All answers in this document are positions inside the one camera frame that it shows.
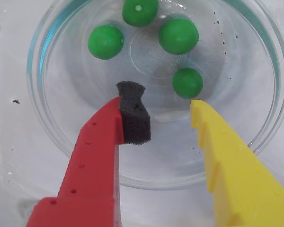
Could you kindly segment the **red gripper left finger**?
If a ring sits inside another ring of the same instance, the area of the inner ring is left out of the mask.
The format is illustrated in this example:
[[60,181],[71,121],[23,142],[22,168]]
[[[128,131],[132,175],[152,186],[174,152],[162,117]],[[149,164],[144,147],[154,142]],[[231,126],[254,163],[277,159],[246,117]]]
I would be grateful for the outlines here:
[[119,95],[82,127],[56,197],[41,199],[29,227],[120,227],[119,146],[151,139],[150,116],[142,104],[145,87],[117,85]]

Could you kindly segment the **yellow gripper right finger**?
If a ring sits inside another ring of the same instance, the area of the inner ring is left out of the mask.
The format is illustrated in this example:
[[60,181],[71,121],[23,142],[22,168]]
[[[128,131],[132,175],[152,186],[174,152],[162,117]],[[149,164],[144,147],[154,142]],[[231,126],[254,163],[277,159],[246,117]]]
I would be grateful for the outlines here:
[[206,102],[191,102],[217,227],[284,227],[284,187]]

